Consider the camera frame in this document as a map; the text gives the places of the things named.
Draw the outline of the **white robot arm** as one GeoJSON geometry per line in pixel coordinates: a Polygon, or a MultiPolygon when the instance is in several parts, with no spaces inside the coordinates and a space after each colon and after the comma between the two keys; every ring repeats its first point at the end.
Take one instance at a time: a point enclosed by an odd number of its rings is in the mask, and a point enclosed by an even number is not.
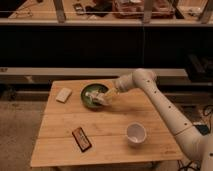
{"type": "Polygon", "coordinates": [[[158,89],[153,70],[139,68],[116,78],[105,99],[138,88],[143,91],[173,135],[183,154],[200,164],[200,171],[213,171],[213,130],[202,135],[192,122],[158,89]]]}

